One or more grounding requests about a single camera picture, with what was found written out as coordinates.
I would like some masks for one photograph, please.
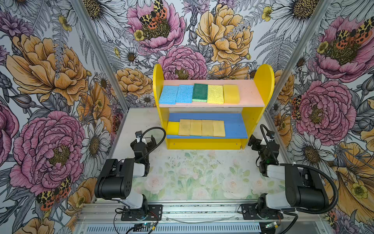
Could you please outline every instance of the shelf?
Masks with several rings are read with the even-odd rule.
[[[163,85],[237,85],[240,93],[239,104],[211,104],[193,101],[192,103],[160,104],[160,107],[264,107],[254,80],[164,80]]]
[[[167,139],[247,139],[247,131],[240,113],[170,113],[169,121],[181,119],[209,119],[225,121],[225,137],[167,135]]]

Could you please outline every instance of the small yellow flower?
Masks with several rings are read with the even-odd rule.
[[[142,30],[137,29],[134,32],[134,36],[135,36],[135,40],[137,40],[138,42],[144,40],[144,32]]]
[[[271,17],[270,17],[270,13],[272,13],[273,10],[272,10],[272,7],[271,6],[267,6],[264,8],[263,10],[263,13],[262,13],[262,19],[264,19],[266,22],[268,22]]]
[[[358,183],[352,184],[351,193],[358,199],[368,198],[367,188],[363,185],[359,185]]]
[[[63,17],[62,15],[60,15],[58,17],[58,21],[60,21],[60,24],[62,24],[62,27],[64,28],[65,31],[70,31],[71,32],[71,26],[68,25],[68,21],[65,17]]]
[[[120,52],[119,52],[119,50],[117,49],[117,47],[114,48],[114,52],[115,52],[116,56],[117,56],[118,58],[120,58]]]
[[[325,49],[327,49],[327,47],[328,47],[327,41],[321,42],[321,44],[319,44],[317,48],[317,52],[320,54],[323,54],[325,52]]]

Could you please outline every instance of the yellow sponge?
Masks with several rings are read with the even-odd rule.
[[[191,119],[190,136],[201,136],[201,120]]]
[[[213,120],[201,120],[202,136],[213,136]]]
[[[225,103],[239,104],[239,88],[237,85],[223,85],[223,96]]]
[[[167,135],[178,135],[179,132],[179,122],[168,122],[168,127],[166,129]]]
[[[191,120],[190,119],[181,119],[179,120],[179,131],[178,135],[180,136],[189,136],[190,135]]]
[[[225,137],[225,123],[223,120],[213,120],[213,136]]]
[[[223,104],[223,86],[208,85],[208,103]]]

